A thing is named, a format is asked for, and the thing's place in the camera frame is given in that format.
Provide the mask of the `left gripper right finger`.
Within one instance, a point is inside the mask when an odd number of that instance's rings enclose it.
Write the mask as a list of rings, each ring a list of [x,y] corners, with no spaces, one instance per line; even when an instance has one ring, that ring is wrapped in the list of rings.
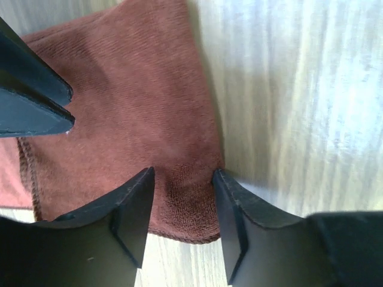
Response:
[[[230,286],[381,286],[382,212],[292,215],[222,169],[212,183]]]

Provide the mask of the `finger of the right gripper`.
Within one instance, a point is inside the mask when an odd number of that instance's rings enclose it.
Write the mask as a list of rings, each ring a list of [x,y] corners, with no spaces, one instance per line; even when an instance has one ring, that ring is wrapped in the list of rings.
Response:
[[[61,106],[72,99],[71,86],[4,20],[1,20],[1,69]]]
[[[75,118],[9,73],[1,74],[1,137],[16,138],[66,133]]]

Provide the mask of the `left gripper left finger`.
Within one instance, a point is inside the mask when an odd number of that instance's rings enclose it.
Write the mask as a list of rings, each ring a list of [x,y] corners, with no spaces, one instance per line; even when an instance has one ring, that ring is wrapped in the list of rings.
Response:
[[[154,197],[146,168],[53,221],[1,218],[2,286],[133,286]]]

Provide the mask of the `brown towel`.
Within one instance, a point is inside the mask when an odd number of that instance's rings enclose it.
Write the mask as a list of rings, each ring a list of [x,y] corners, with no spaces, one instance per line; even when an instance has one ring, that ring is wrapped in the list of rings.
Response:
[[[53,220],[153,167],[149,231],[217,240],[223,158],[186,2],[124,1],[23,39],[72,87],[75,124],[1,139],[1,206]]]

